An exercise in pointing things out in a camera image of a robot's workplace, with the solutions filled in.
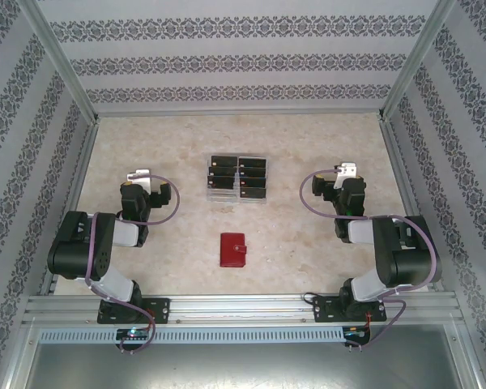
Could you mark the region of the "clear acrylic card stand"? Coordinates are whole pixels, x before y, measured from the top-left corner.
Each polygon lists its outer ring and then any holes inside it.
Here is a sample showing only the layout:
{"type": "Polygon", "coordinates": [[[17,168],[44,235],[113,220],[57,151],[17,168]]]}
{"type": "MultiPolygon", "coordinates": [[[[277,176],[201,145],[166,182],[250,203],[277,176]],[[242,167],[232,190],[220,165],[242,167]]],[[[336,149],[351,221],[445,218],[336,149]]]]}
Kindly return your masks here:
{"type": "MultiPolygon", "coordinates": [[[[209,156],[208,162],[207,162],[207,177],[210,176],[208,172],[208,168],[211,166],[211,157],[212,156],[237,156],[238,159],[240,157],[244,158],[262,158],[266,159],[266,194],[267,194],[267,183],[268,183],[268,160],[265,156],[253,156],[253,155],[238,155],[238,154],[230,154],[230,153],[224,153],[224,154],[214,154],[209,156]]],[[[264,199],[243,199],[240,197],[240,175],[239,175],[239,163],[237,168],[237,173],[235,174],[235,182],[234,182],[234,187],[232,190],[215,190],[215,189],[210,189],[207,185],[207,197],[212,200],[212,201],[218,201],[218,202],[229,202],[229,203],[266,203],[266,198],[264,199]]]]}

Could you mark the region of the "red leather card holder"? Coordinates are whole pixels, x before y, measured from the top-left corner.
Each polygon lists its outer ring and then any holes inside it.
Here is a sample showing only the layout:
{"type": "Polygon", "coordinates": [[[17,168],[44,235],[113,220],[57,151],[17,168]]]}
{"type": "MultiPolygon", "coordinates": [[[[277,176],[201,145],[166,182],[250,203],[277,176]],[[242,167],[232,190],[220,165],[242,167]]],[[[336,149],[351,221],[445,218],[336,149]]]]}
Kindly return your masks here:
{"type": "Polygon", "coordinates": [[[220,234],[220,266],[244,267],[247,247],[243,233],[220,234]]]}

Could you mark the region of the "aluminium table edge bar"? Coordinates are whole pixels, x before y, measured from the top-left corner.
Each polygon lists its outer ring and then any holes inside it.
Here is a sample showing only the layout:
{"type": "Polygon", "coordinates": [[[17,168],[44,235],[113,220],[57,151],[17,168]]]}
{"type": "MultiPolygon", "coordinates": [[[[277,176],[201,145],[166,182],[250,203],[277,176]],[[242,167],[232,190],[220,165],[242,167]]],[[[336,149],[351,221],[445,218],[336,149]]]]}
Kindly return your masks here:
{"type": "Polygon", "coordinates": [[[56,213],[55,222],[50,225],[49,235],[44,239],[41,248],[42,264],[44,265],[43,272],[41,273],[40,283],[36,291],[34,292],[38,296],[46,296],[52,294],[55,288],[53,287],[53,278],[55,277],[48,269],[48,254],[49,249],[53,244],[53,240],[58,234],[58,230],[63,222],[63,219],[68,211],[74,211],[77,208],[81,191],[83,188],[84,179],[86,177],[87,168],[91,159],[92,150],[96,141],[97,132],[100,125],[100,119],[97,118],[86,129],[86,133],[80,140],[78,153],[73,159],[73,163],[70,166],[69,173],[64,173],[60,176],[58,184],[63,184],[64,199],[62,207],[56,213]]]}
{"type": "Polygon", "coordinates": [[[394,133],[389,122],[379,119],[379,126],[386,145],[390,164],[394,173],[394,178],[402,200],[403,209],[408,216],[420,214],[420,209],[416,202],[416,197],[410,186],[409,177],[405,169],[402,155],[395,141],[394,133]]]}

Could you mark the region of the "grey sheet metal tray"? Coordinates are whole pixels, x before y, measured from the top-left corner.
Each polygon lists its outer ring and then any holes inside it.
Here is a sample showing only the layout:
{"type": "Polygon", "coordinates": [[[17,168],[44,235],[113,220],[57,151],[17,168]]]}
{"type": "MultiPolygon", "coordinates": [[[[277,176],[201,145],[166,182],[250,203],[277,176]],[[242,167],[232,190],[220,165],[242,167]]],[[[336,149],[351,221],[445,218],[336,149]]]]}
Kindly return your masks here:
{"type": "Polygon", "coordinates": [[[294,343],[194,343],[192,329],[132,357],[79,329],[27,328],[0,389],[486,389],[465,328],[401,325],[363,350],[316,328],[294,343]]]}

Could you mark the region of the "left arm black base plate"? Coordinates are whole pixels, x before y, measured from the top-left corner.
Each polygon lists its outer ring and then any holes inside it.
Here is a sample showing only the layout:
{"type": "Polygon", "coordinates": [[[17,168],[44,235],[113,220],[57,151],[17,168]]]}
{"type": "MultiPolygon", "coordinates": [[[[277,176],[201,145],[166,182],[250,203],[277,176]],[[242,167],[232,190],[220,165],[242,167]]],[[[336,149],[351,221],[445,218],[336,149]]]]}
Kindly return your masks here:
{"type": "MultiPolygon", "coordinates": [[[[156,324],[168,323],[168,298],[143,298],[139,308],[148,312],[156,324]]],[[[96,321],[99,324],[149,324],[149,318],[137,310],[104,300],[100,301],[96,321]]]]}

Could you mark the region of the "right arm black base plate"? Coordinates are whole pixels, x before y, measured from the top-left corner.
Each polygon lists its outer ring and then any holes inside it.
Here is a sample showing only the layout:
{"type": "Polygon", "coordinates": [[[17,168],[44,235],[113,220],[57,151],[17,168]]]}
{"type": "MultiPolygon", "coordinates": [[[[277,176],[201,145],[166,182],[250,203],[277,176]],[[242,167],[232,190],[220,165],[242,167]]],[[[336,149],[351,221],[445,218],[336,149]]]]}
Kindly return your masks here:
{"type": "Polygon", "coordinates": [[[374,323],[387,320],[383,304],[378,301],[344,302],[336,296],[317,296],[313,299],[313,315],[316,323],[358,323],[371,318],[374,323]]]}

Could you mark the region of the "aluminium mounting rail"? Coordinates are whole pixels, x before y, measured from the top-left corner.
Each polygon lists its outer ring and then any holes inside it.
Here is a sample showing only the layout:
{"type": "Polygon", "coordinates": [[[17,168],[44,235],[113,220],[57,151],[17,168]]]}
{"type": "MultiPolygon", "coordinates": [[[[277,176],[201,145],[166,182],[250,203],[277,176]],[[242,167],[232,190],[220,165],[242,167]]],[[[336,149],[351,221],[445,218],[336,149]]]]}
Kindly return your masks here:
{"type": "MultiPolygon", "coordinates": [[[[462,322],[454,293],[402,293],[407,307],[399,324],[462,322]]],[[[170,327],[280,327],[314,325],[313,308],[296,294],[170,296],[170,327]]],[[[92,327],[100,299],[93,296],[30,297],[21,323],[34,327],[92,327]]]]}

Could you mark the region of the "aluminium frame post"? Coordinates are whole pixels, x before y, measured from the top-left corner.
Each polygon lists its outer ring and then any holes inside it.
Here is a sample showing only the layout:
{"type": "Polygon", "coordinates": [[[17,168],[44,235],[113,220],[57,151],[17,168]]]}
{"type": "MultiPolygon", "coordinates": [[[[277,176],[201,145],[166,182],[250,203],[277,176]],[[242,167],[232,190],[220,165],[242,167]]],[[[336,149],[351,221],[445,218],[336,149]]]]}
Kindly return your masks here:
{"type": "Polygon", "coordinates": [[[448,18],[455,3],[456,0],[437,0],[433,11],[430,13],[427,21],[422,27],[421,33],[403,65],[402,70],[394,81],[385,104],[379,111],[379,119],[381,122],[387,122],[393,115],[394,110],[402,99],[414,74],[419,69],[433,40],[448,18]]]}
{"type": "Polygon", "coordinates": [[[98,113],[81,84],[70,60],[66,56],[60,45],[53,29],[38,5],[37,0],[16,0],[21,11],[24,13],[34,33],[38,36],[39,41],[44,46],[46,53],[49,55],[51,62],[58,71],[65,85],[68,87],[70,94],[78,105],[81,113],[89,122],[95,122],[98,113]]]}

